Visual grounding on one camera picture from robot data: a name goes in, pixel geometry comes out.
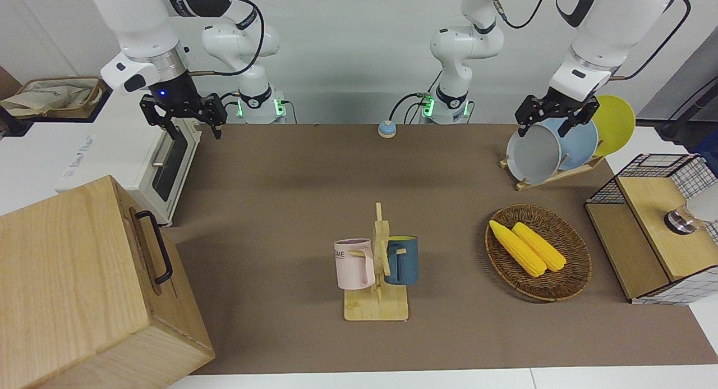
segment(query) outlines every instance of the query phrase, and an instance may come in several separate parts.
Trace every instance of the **mug rack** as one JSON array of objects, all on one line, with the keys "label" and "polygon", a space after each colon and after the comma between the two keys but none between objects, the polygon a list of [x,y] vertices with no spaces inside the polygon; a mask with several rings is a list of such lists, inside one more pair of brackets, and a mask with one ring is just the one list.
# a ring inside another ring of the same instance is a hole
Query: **mug rack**
[{"label": "mug rack", "polygon": [[408,319],[406,286],[384,282],[384,276],[392,274],[386,253],[388,243],[389,221],[382,217],[381,203],[377,202],[372,237],[376,283],[366,289],[344,291],[344,319],[350,322]]},{"label": "mug rack", "polygon": [[[601,143],[603,141],[598,141],[598,145],[596,148],[601,146]],[[562,157],[561,162],[559,162],[559,167],[561,167],[562,164],[568,159],[568,155],[565,154],[564,157]],[[516,190],[522,191],[522,190],[528,190],[533,189],[533,187],[538,187],[539,185],[549,184],[550,182],[554,182],[557,180],[565,179],[566,177],[576,176],[577,174],[582,174],[582,172],[592,171],[600,162],[603,161],[605,156],[594,156],[592,157],[588,162],[583,164],[582,166],[576,167],[575,169],[571,169],[570,171],[560,171],[556,170],[553,174],[553,176],[549,177],[548,179],[544,180],[543,182],[537,182],[536,184],[528,184],[526,182],[526,179],[519,180],[516,184]],[[508,155],[502,159],[502,161],[498,162],[499,166],[501,168],[508,168]]]}]

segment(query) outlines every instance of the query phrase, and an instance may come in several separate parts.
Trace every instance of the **wooden box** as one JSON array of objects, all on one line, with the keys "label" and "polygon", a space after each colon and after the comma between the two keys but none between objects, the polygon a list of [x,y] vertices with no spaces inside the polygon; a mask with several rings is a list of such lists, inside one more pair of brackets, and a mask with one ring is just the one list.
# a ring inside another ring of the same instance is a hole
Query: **wooden box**
[{"label": "wooden box", "polygon": [[214,358],[141,210],[106,176],[0,217],[1,389],[167,387]]},{"label": "wooden box", "polygon": [[631,302],[689,304],[718,292],[715,225],[678,235],[664,222],[714,180],[699,157],[642,155],[586,203]]}]

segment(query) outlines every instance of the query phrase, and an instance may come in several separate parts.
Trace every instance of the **brown tablecloth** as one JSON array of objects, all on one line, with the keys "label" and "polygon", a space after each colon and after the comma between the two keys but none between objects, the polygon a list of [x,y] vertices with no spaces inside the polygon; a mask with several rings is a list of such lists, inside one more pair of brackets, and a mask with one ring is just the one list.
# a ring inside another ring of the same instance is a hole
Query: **brown tablecloth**
[{"label": "brown tablecloth", "polygon": [[[498,167],[515,126],[225,126],[205,134],[170,236],[217,359],[199,374],[705,364],[716,355],[688,307],[630,305],[583,208],[592,172],[515,191]],[[420,239],[408,322],[345,322],[333,241],[370,237],[374,203]],[[583,236],[585,291],[536,304],[485,258],[488,218],[540,205]]]}]

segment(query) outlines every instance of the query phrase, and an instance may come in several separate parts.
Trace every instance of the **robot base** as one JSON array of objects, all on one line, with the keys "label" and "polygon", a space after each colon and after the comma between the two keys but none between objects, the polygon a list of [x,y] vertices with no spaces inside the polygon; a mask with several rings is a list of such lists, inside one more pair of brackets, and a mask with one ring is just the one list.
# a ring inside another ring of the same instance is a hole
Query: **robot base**
[{"label": "robot base", "polygon": [[237,100],[239,110],[236,117],[228,116],[227,123],[287,123],[287,111],[282,100],[284,93],[276,89],[260,108],[251,108],[240,98]]},{"label": "robot base", "polygon": [[454,123],[467,123],[469,121],[468,102],[464,102],[456,110],[439,107],[434,103],[430,110],[431,115],[426,115],[426,110],[421,111],[421,118],[418,123],[438,123],[438,125],[453,125]]}]

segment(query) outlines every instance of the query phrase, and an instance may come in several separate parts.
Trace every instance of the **yellow corn cob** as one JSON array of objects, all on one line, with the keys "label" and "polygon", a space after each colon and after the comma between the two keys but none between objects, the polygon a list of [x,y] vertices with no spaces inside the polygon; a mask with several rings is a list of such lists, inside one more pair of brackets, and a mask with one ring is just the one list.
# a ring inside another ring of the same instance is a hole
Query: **yellow corn cob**
[{"label": "yellow corn cob", "polygon": [[516,263],[528,272],[529,276],[538,277],[546,272],[546,263],[529,248],[528,244],[514,235],[513,231],[497,221],[489,221],[489,225],[499,243],[508,254],[511,254]]},{"label": "yellow corn cob", "polygon": [[539,258],[546,263],[546,266],[551,271],[559,271],[566,266],[566,258],[564,255],[559,253],[559,251],[551,246],[541,235],[531,230],[531,228],[524,225],[524,223],[517,222],[516,225],[513,226],[512,231],[528,244],[529,248],[538,254]]}]

